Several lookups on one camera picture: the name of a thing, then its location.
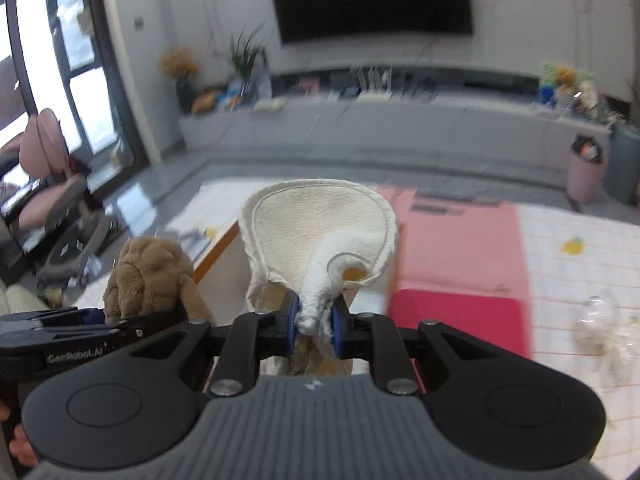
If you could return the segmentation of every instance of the trash bin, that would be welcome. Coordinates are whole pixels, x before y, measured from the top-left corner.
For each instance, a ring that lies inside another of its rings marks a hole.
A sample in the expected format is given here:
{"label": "trash bin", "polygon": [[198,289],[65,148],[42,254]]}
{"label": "trash bin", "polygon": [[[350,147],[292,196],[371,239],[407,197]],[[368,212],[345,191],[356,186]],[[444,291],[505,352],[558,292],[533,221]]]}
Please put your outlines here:
{"label": "trash bin", "polygon": [[602,186],[615,200],[635,204],[640,182],[640,130],[615,123],[609,137],[609,163]]}
{"label": "trash bin", "polygon": [[593,137],[579,135],[571,146],[566,194],[571,200],[587,204],[593,200],[602,177],[602,149]]}

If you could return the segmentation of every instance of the human hand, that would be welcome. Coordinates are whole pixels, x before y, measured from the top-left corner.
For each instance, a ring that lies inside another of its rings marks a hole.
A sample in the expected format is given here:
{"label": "human hand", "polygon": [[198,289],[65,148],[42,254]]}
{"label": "human hand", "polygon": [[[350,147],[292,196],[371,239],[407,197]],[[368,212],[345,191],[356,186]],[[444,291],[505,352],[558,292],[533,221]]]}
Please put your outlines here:
{"label": "human hand", "polygon": [[[0,422],[6,422],[10,414],[11,410],[9,407],[0,400]],[[15,427],[14,439],[9,443],[9,453],[25,467],[36,467],[38,465],[38,459],[33,452],[31,444],[29,444],[27,440],[21,424]]]}

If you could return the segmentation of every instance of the brown plush toy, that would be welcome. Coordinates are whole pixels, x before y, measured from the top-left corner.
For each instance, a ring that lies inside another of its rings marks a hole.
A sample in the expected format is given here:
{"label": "brown plush toy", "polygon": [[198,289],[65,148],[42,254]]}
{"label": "brown plush toy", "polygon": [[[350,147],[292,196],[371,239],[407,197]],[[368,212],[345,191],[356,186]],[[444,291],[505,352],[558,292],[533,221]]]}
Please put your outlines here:
{"label": "brown plush toy", "polygon": [[193,281],[193,265],[177,242],[167,238],[130,238],[120,251],[104,291],[107,324],[171,310],[177,300],[190,319],[212,315]]}

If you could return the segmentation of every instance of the pink office chair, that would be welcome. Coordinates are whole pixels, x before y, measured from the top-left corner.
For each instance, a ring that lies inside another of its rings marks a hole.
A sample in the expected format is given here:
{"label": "pink office chair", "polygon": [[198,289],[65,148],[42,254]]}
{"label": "pink office chair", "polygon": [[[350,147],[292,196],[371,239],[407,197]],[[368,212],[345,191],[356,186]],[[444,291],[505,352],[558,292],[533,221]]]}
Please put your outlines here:
{"label": "pink office chair", "polygon": [[65,138],[49,108],[29,118],[20,144],[20,164],[33,178],[45,178],[53,173],[66,176],[62,184],[45,188],[27,202],[18,217],[21,231],[55,225],[73,208],[80,212],[80,218],[63,233],[45,265],[36,273],[38,286],[68,282],[69,278],[86,283],[86,263],[110,231],[117,228],[116,221],[104,211],[89,210],[84,201],[86,179],[72,173]]}

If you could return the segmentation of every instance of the red mat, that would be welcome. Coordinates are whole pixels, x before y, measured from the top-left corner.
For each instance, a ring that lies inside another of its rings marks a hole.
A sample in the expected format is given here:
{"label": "red mat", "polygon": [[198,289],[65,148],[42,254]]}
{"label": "red mat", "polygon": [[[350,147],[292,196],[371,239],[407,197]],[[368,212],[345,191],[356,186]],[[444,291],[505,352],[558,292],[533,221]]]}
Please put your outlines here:
{"label": "red mat", "polygon": [[423,319],[437,319],[500,348],[530,357],[522,308],[517,300],[404,289],[391,298],[387,315],[405,328],[416,328]]}

